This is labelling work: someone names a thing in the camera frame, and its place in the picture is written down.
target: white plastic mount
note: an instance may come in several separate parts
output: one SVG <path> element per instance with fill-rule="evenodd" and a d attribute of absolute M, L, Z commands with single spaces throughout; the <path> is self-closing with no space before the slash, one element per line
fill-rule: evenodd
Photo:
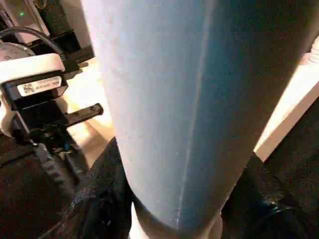
<path fill-rule="evenodd" d="M 0 62 L 0 129 L 5 135 L 11 137 L 9 126 L 16 112 L 7 103 L 2 84 L 53 71 L 65 71 L 60 56 L 55 53 Z"/>

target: black cable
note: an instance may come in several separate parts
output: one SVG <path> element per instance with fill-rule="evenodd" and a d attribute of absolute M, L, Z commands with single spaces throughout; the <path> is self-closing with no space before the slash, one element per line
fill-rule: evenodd
<path fill-rule="evenodd" d="M 39 39 L 44 41 L 49 47 L 51 47 L 57 54 L 59 54 L 62 60 L 64 60 L 65 54 L 64 54 L 63 50 L 53 40 L 51 40 L 49 37 L 47 37 L 42 32 L 39 32 L 39 31 L 34 30 L 32 28 L 29 28 L 29 27 L 14 26 L 14 27 L 9 27 L 9 28 L 6 28 L 6 29 L 0 31 L 0 38 L 7 36 L 7 35 L 10 35 L 10 34 L 13 34 L 13 33 L 28 33 L 28 34 L 31 34 L 33 36 L 38 37 Z"/>

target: label sticker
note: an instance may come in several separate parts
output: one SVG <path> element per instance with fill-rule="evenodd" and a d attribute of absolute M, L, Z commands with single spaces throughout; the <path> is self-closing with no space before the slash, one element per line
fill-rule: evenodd
<path fill-rule="evenodd" d="M 21 96 L 31 96 L 43 91 L 52 90 L 61 86 L 62 78 L 54 76 L 51 78 L 43 79 L 19 85 L 18 91 Z"/>

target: barcode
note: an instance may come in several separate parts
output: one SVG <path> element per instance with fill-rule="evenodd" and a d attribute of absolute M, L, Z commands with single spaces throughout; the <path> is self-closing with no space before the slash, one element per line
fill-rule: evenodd
<path fill-rule="evenodd" d="M 24 86 L 23 86 L 23 91 L 24 91 L 26 94 L 34 93 L 34 88 L 33 88 L 32 84 L 27 84 L 27 85 L 24 85 Z"/>

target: blue pipe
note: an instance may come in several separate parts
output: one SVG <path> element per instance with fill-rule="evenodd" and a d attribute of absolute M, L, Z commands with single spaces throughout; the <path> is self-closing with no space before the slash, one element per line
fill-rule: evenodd
<path fill-rule="evenodd" d="M 151 238 L 195 237 L 310 45 L 318 3 L 82 4 L 141 226 Z"/>

